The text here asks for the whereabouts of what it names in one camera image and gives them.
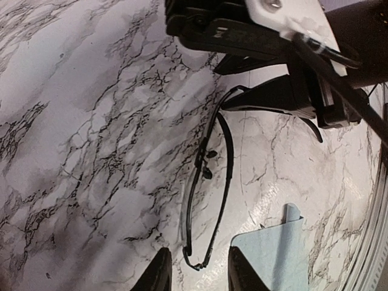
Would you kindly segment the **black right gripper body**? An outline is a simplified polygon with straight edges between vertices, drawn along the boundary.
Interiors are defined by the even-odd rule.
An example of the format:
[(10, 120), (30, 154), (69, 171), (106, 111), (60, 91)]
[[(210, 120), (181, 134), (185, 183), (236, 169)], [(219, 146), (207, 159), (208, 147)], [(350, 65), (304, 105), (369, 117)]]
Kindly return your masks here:
[(317, 119), (318, 127), (322, 129), (337, 129), (361, 122), (329, 83), (294, 51), (288, 52), (286, 59), (297, 115)]

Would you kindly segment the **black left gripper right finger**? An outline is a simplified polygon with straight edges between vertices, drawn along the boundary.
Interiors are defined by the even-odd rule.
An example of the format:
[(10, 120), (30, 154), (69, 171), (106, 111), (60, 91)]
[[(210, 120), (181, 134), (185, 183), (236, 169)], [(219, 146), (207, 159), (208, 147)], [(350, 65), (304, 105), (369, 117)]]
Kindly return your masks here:
[(238, 247), (231, 246), (228, 255), (230, 291), (269, 291)]

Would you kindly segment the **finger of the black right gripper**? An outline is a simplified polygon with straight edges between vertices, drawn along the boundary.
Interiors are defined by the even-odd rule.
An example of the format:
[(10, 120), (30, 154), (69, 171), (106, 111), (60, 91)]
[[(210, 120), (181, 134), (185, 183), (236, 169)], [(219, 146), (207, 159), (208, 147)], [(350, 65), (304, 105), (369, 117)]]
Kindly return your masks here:
[(225, 55), (213, 72), (219, 75), (235, 75), (271, 65), (285, 64), (286, 62), (284, 56), (262, 60), (249, 56)]
[(226, 101), (225, 111), (263, 110), (298, 117), (312, 116), (312, 103), (304, 81), (283, 75), (259, 84)]

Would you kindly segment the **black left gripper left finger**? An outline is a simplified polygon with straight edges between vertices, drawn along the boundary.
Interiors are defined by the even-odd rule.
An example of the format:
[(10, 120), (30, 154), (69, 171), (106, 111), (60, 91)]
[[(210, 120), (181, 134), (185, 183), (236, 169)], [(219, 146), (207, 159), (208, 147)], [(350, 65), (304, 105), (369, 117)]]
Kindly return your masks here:
[(172, 254), (159, 249), (131, 291), (170, 291), (172, 289)]

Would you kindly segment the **thin wire-frame glasses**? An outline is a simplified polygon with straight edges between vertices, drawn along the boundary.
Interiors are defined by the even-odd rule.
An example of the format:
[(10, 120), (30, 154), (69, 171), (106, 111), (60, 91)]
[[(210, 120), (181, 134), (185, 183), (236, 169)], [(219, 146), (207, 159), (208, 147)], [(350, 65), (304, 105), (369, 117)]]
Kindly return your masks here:
[[(182, 188), (182, 206), (180, 214), (180, 237), (182, 241), (182, 255), (185, 263), (193, 270), (201, 271), (209, 265), (209, 261), (213, 252), (213, 246), (221, 224), (222, 216), (226, 207), (227, 198), (229, 195), (230, 185), (233, 177), (234, 169), (234, 144), (230, 127), (221, 113), (221, 107), (235, 93), (245, 93), (249, 90), (248, 87), (237, 85), (230, 89), (217, 102), (213, 109), (209, 121), (199, 140), (198, 148), (194, 155), (193, 165), (187, 181)], [(218, 217), (215, 222), (209, 244), (207, 246), (204, 258), (201, 262), (192, 263), (190, 261), (193, 255), (193, 213), (195, 198), (203, 191), (202, 186), (207, 185), (214, 179), (214, 171), (212, 170), (212, 160), (218, 156), (215, 149), (209, 148), (210, 138), (212, 137), (215, 126), (218, 125), (221, 129), (222, 137), (226, 146), (226, 174), (223, 179), (224, 187), (222, 191), (221, 203), (219, 210), (216, 211)]]

